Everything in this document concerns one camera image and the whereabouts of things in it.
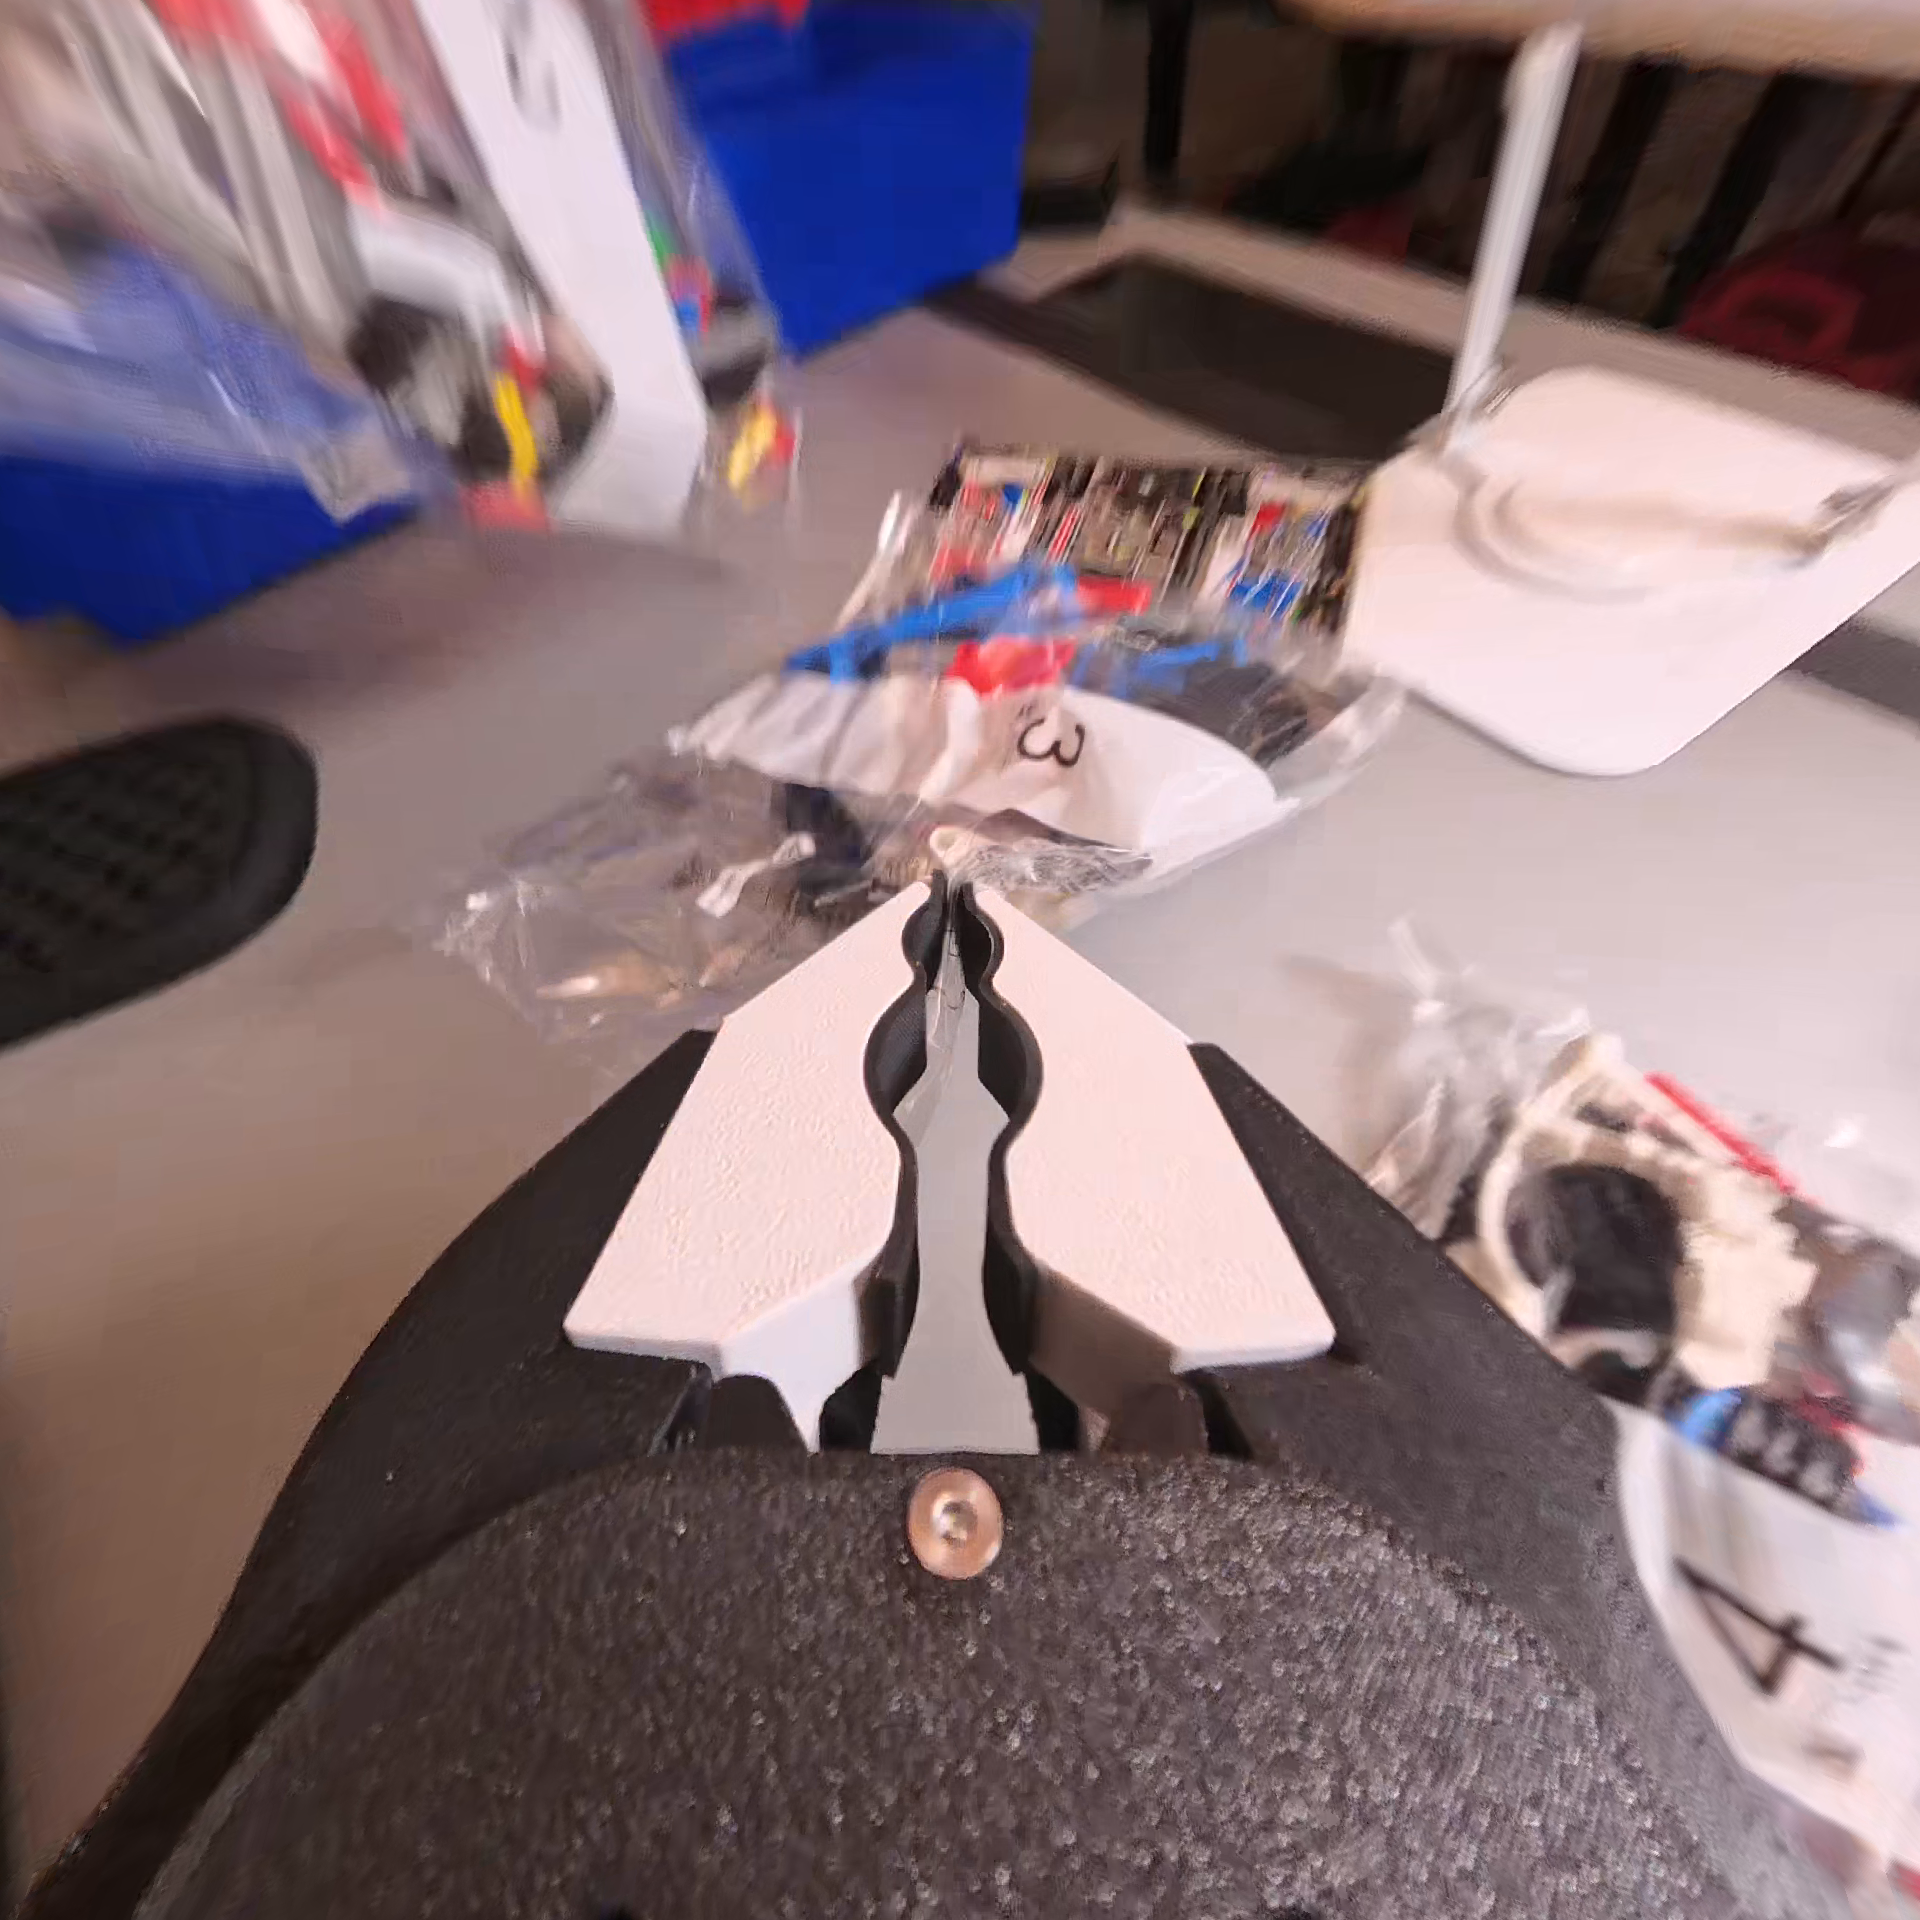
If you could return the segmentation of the small clear plastic bag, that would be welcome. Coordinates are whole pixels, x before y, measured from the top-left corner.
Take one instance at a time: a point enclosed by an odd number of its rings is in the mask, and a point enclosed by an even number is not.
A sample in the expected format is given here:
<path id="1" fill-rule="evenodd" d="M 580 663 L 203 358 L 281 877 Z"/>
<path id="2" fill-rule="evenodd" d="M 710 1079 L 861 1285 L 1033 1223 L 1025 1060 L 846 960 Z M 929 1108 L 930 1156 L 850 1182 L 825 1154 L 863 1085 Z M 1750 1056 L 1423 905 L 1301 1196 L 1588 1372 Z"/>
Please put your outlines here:
<path id="1" fill-rule="evenodd" d="M 1116 830 L 663 751 L 498 844 L 433 893 L 412 933 L 543 1038 L 643 1057 L 916 881 L 986 880 L 1054 910 L 1148 869 Z"/>

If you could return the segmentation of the black desk mat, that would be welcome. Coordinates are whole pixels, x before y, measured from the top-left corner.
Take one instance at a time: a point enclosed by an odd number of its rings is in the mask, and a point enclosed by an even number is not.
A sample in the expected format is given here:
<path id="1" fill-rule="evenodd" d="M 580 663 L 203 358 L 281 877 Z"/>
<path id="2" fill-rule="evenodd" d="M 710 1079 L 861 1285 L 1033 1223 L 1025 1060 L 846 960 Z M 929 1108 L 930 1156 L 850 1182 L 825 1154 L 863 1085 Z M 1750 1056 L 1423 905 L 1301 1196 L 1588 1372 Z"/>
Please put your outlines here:
<path id="1" fill-rule="evenodd" d="M 1381 462 L 1450 396 L 1444 352 L 1151 256 L 1124 256 L 1042 294 L 973 276 L 929 303 L 1148 409 L 1277 456 Z"/>

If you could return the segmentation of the lego parts bag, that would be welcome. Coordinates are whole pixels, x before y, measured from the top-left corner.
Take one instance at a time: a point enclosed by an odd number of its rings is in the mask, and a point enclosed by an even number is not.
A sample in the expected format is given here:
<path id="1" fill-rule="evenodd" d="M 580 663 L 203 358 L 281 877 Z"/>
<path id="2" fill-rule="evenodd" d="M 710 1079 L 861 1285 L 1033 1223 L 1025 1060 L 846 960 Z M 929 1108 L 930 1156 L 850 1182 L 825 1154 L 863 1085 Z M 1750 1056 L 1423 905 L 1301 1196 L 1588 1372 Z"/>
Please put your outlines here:
<path id="1" fill-rule="evenodd" d="M 933 583 L 909 553 L 929 492 L 890 503 L 838 623 L 677 729 L 673 751 L 1116 830 L 1150 869 L 1113 890 L 1138 893 L 1270 834 L 1399 719 L 1395 680 L 1349 653 L 1349 599 L 1337 630 L 1309 630 L 1116 613 L 1035 566 Z"/>
<path id="2" fill-rule="evenodd" d="M 5 448 L 651 535 L 794 489 L 629 4 L 5 4 Z"/>
<path id="3" fill-rule="evenodd" d="M 1614 1407 L 1641 1583 L 1740 1759 L 1916 1861 L 1916 1198 L 1395 946 L 1371 1183 Z"/>

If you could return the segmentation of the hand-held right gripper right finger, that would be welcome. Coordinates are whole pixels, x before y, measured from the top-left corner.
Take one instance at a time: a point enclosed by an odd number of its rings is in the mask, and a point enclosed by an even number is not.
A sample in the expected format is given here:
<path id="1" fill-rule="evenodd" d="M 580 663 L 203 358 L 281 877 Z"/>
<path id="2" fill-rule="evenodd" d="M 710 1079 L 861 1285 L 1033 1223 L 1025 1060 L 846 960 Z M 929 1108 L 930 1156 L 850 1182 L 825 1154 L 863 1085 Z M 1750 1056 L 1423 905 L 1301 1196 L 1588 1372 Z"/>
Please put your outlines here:
<path id="1" fill-rule="evenodd" d="M 1042 1450 L 1190 1375 L 1334 1353 L 1337 1328 L 1203 1052 L 983 885 L 961 890 L 975 1070 L 1001 1126 L 980 1290 Z"/>

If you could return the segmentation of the holographic sticker sheet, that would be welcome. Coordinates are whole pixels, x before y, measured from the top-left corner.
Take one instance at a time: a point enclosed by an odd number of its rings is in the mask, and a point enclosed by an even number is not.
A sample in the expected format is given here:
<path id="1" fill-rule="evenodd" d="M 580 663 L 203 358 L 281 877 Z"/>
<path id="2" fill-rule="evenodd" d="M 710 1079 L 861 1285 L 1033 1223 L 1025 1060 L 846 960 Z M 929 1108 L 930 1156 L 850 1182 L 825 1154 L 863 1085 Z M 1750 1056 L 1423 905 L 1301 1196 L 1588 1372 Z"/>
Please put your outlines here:
<path id="1" fill-rule="evenodd" d="M 1116 613 L 1167 602 L 1332 633 L 1374 472 L 966 444 L 933 482 L 909 553 L 937 584 L 1063 572 Z"/>

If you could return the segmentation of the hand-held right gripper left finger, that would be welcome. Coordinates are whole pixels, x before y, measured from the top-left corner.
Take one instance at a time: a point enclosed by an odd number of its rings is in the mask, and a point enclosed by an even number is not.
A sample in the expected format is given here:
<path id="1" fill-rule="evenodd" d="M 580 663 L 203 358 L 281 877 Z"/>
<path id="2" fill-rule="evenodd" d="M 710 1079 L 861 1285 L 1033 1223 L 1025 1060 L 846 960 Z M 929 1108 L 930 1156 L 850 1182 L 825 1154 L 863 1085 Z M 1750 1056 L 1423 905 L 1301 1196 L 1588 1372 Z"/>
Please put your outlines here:
<path id="1" fill-rule="evenodd" d="M 810 1450 L 874 1417 L 914 1325 L 918 1159 L 948 885 L 921 880 L 743 1001 L 565 1314 L 574 1349 L 750 1378 Z"/>

